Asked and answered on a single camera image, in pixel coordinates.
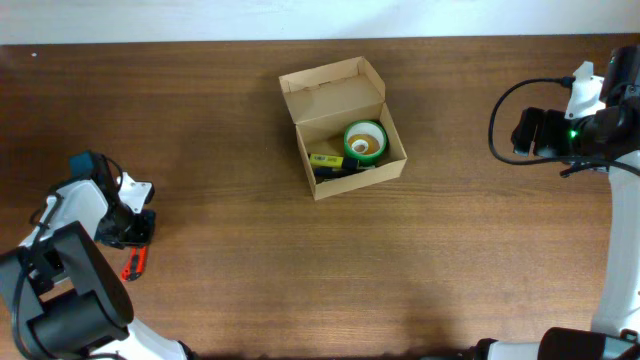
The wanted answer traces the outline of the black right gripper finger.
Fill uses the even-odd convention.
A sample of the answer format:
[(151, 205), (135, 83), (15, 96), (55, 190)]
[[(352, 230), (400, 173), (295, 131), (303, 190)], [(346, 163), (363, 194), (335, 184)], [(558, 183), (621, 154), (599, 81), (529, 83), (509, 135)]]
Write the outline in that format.
[(563, 112), (544, 110), (534, 136), (533, 153), (541, 157), (561, 157), (570, 154), (571, 122)]
[(529, 107), (522, 111), (520, 121), (511, 134), (515, 154), (528, 154), (534, 141), (537, 127), (544, 117), (544, 111)]

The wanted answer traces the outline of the orange pen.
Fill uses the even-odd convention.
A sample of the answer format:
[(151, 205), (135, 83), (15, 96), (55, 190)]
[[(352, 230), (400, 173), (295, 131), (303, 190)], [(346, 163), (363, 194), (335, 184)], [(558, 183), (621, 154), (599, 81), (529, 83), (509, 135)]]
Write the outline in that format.
[(132, 282), (141, 277), (146, 269), (148, 247), (134, 247), (121, 271), (120, 278), (124, 282)]

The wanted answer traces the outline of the yellow tape roll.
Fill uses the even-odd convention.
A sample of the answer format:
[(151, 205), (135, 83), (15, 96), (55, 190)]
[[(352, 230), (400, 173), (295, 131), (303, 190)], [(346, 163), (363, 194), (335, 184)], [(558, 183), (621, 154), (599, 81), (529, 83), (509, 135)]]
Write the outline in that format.
[(348, 138), (348, 148), (363, 156), (369, 156), (377, 153), (381, 149), (380, 141), (369, 134), (356, 134)]

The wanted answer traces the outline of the green tape roll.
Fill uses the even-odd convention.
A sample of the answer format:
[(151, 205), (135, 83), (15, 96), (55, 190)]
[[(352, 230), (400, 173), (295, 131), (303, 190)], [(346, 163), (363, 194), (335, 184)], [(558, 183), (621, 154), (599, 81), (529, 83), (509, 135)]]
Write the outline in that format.
[(376, 165), (386, 150), (388, 137), (376, 121), (361, 120), (350, 124), (343, 135), (345, 155), (362, 166)]

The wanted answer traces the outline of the cardboard box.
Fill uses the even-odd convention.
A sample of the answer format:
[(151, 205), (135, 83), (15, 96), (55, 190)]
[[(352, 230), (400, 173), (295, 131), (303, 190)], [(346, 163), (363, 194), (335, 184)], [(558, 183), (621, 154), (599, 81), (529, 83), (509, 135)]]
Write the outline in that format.
[[(314, 199), (400, 177), (408, 157), (386, 104), (385, 83), (368, 60), (356, 57), (282, 75), (279, 83)], [(315, 176), (309, 155), (347, 157), (344, 132), (361, 120), (380, 123), (388, 137), (374, 169), (341, 178)]]

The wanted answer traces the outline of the yellow highlighter pen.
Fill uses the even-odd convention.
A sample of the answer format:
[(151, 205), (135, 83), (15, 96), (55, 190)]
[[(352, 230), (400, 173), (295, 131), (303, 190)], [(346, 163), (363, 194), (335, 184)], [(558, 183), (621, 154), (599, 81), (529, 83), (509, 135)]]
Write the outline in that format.
[(328, 167), (337, 169), (355, 170), (359, 166), (359, 161), (350, 157), (340, 157), (324, 154), (310, 154), (309, 162), (315, 167)]

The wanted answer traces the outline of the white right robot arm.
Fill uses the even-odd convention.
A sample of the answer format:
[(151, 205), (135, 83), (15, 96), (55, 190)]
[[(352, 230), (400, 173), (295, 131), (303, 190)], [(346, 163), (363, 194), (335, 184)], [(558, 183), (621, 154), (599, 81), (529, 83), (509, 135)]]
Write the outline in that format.
[(639, 356), (639, 48), (612, 51), (607, 72), (590, 62), (556, 79), (569, 89), (563, 111), (525, 109), (512, 132), (512, 165), (563, 163), (561, 177), (607, 174), (612, 222), (603, 292), (589, 330), (552, 327), (542, 339), (509, 343), (491, 338), (462, 359), (636, 359)]

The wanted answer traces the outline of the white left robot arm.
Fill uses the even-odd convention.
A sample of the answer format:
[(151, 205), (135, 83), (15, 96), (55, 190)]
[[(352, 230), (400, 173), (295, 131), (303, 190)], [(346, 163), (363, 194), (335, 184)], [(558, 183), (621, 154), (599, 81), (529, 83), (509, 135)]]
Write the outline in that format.
[(134, 315), (126, 281), (144, 270), (156, 214), (150, 182), (91, 150), (69, 160), (32, 232), (1, 256), (1, 296), (26, 359), (194, 359), (186, 344)]

